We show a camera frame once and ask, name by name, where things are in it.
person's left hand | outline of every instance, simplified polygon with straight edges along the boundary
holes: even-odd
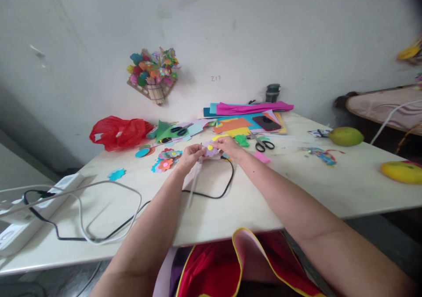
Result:
[[[192,167],[195,165],[197,160],[204,155],[206,152],[206,147],[195,144],[186,147],[183,150],[182,157],[177,163],[176,169],[180,171],[183,175],[187,175]]]

person's right hand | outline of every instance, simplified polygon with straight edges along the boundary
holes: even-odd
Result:
[[[233,161],[237,160],[239,153],[244,151],[234,139],[230,136],[220,137],[215,142],[212,142],[211,145],[214,148],[221,149],[225,152]]]

hand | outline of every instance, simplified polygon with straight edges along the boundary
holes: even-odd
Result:
[[[215,142],[211,143],[211,145],[214,148],[221,149],[235,162],[238,159],[239,154],[244,151],[230,136],[220,137],[215,140]]]
[[[183,175],[187,175],[192,167],[195,165],[197,160],[204,155],[206,147],[196,144],[190,145],[183,150],[182,157],[177,163],[176,169],[178,169]]]

yellow flower decoration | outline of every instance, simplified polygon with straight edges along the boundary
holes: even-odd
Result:
[[[134,68],[134,66],[133,66],[133,65],[129,65],[129,66],[126,68],[126,71],[127,71],[129,74],[133,74],[133,68]]]

black phone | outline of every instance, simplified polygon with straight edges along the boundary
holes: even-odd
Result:
[[[265,131],[281,129],[281,126],[278,123],[275,123],[270,118],[265,116],[253,117],[252,120],[260,125]]]

